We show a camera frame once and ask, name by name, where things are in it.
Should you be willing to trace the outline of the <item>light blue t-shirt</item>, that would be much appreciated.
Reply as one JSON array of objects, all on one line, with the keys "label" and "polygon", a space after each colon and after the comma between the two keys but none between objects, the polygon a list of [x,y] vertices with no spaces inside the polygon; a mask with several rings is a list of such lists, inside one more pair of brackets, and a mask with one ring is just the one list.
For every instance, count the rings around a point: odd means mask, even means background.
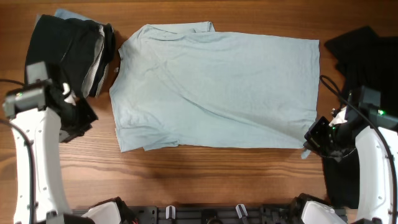
[{"label": "light blue t-shirt", "polygon": [[148,24],[119,55],[109,95],[123,152],[301,148],[317,117],[317,40]]}]

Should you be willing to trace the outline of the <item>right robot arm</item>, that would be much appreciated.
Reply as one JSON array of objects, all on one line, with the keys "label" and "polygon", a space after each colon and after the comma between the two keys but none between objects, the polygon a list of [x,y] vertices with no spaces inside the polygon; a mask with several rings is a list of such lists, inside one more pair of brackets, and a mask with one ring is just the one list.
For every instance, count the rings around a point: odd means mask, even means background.
[{"label": "right robot arm", "polygon": [[380,92],[362,86],[332,121],[321,117],[304,136],[304,146],[320,157],[358,154],[360,223],[397,223],[397,118],[380,104]]}]

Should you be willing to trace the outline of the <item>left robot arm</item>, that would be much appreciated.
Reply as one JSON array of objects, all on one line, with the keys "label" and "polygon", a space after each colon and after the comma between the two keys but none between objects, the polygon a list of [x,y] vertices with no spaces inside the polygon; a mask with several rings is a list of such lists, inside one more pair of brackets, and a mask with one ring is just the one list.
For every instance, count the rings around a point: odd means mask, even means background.
[{"label": "left robot arm", "polygon": [[26,66],[26,83],[7,93],[1,123],[12,129],[17,159],[14,223],[121,223],[115,201],[73,214],[65,195],[59,145],[83,136],[98,119],[58,65]]}]

